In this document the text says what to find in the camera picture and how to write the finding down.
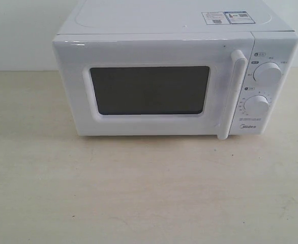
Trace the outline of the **white microwave door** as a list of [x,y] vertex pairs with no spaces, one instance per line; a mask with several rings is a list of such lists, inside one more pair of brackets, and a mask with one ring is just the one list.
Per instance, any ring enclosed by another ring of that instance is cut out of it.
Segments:
[[254,47],[230,34],[57,35],[80,136],[230,135]]

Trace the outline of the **white microwave oven body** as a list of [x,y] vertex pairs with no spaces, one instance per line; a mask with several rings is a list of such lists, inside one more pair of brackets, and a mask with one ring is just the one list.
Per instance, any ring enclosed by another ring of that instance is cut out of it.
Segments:
[[[207,25],[202,12],[246,11],[255,24]],[[80,1],[55,35],[117,34],[230,34],[250,32],[254,39],[244,83],[236,105],[230,135],[261,134],[267,127],[298,46],[298,35],[263,1]],[[255,69],[276,63],[282,78],[259,85]],[[261,95],[269,110],[248,115],[244,103]]]

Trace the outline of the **lower white control knob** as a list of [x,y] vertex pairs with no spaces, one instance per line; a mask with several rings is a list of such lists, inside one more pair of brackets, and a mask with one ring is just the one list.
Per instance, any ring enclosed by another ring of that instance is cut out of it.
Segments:
[[252,96],[244,103],[244,110],[248,115],[260,116],[268,112],[269,102],[264,96]]

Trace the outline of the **white control knob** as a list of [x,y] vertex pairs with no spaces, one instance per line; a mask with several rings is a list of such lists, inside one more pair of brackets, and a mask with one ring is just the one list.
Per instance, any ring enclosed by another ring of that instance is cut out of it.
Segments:
[[267,62],[255,69],[253,78],[259,85],[271,86],[277,84],[281,80],[282,71],[276,63]]
[[244,103],[244,110],[248,115],[260,116],[268,112],[269,102],[264,96],[252,96]]

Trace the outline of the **upper white control knob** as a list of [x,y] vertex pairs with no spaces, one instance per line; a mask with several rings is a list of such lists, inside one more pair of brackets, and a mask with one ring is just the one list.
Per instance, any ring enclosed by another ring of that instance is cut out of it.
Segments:
[[276,63],[267,62],[255,69],[253,78],[259,85],[271,86],[277,84],[281,80],[282,71]]

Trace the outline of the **white and blue label sticker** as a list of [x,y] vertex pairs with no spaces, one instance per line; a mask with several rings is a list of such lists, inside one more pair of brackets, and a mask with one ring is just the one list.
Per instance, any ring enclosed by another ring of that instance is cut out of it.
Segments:
[[255,24],[246,11],[202,12],[207,25]]

